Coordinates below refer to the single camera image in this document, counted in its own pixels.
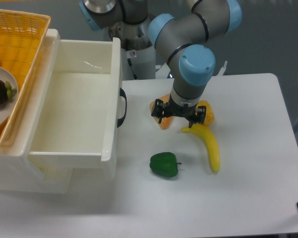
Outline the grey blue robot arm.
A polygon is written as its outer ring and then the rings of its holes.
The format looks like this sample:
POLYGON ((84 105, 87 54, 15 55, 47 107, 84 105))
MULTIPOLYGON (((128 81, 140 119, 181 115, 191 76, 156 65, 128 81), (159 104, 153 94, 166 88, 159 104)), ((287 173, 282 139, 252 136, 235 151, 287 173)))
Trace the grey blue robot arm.
POLYGON ((181 117, 190 125, 203 123, 207 110, 200 97, 211 79, 216 59, 204 46, 210 38, 236 29, 242 10, 236 0, 191 0, 189 15, 175 19, 164 13, 151 17, 146 0, 82 0, 79 7, 93 30, 107 28, 127 51, 154 47, 174 77, 167 101, 154 101, 151 116, 181 117))

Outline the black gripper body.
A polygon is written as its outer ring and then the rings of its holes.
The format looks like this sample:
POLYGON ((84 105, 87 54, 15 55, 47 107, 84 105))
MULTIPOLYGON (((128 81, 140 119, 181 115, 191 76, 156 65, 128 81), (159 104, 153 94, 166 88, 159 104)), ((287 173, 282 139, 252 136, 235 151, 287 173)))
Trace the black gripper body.
POLYGON ((187 102, 185 102, 182 105, 178 105, 174 101, 172 96, 170 96, 164 108, 163 118, 168 118, 173 116, 186 118, 187 116, 189 116, 194 112, 196 107, 197 107, 197 104, 189 104, 187 102))

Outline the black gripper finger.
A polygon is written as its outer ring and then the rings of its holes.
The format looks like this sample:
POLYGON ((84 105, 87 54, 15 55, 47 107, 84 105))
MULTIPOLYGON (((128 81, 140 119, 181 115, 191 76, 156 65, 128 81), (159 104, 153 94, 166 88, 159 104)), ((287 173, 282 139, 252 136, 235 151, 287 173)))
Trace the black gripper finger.
POLYGON ((192 114, 186 117, 189 124, 188 127, 191 128, 194 124, 203 124, 207 115, 206 106, 198 106, 192 114))
POLYGON ((158 119, 158 123, 161 123, 163 118, 163 112, 165 103, 161 99, 156 99, 151 110, 151 116, 158 119))

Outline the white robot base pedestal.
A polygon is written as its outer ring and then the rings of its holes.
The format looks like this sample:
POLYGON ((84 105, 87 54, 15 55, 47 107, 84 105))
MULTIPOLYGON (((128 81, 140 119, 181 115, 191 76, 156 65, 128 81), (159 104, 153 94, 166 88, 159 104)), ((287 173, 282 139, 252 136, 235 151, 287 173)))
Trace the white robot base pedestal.
POLYGON ((123 80, 155 79, 156 50, 148 36, 151 19, 131 25, 123 21, 111 25, 109 37, 121 41, 123 80))

